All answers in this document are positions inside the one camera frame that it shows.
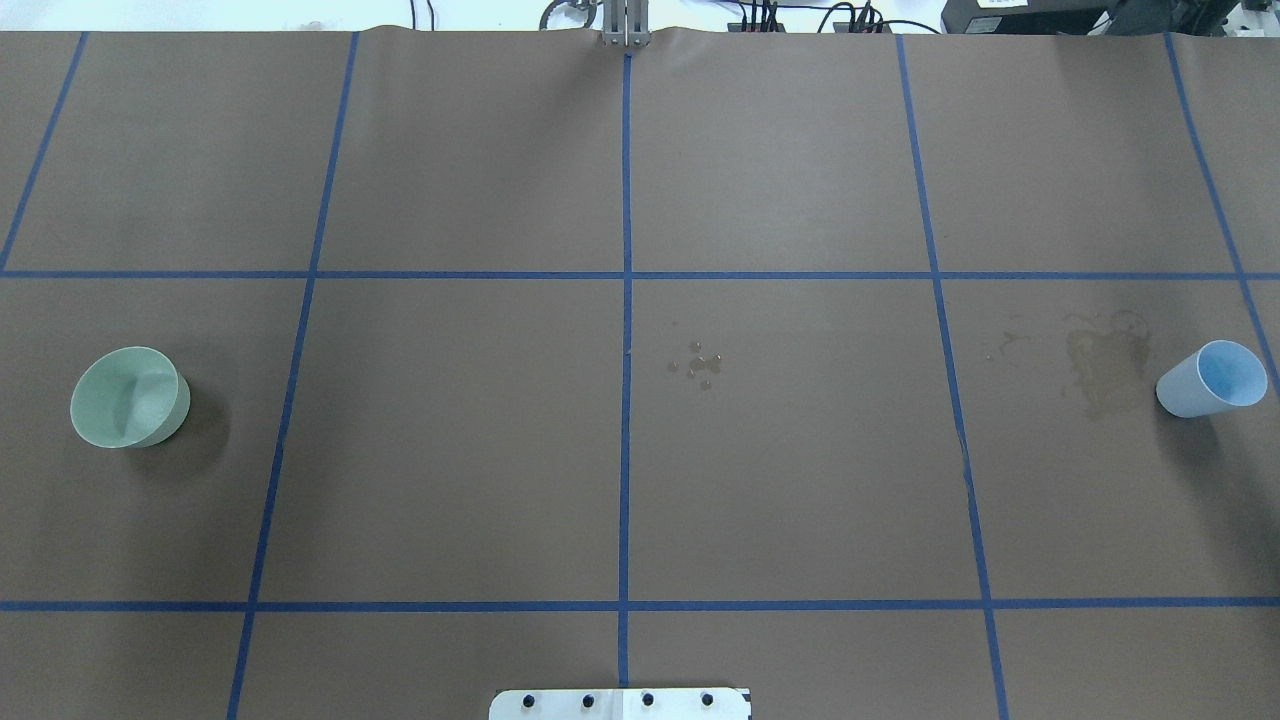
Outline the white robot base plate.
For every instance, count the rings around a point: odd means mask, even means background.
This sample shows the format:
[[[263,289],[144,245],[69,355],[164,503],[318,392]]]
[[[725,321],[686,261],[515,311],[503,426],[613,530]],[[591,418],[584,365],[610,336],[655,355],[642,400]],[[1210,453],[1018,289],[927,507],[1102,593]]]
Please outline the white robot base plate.
[[[489,719],[751,719],[748,689],[660,687],[512,689],[492,700]]]

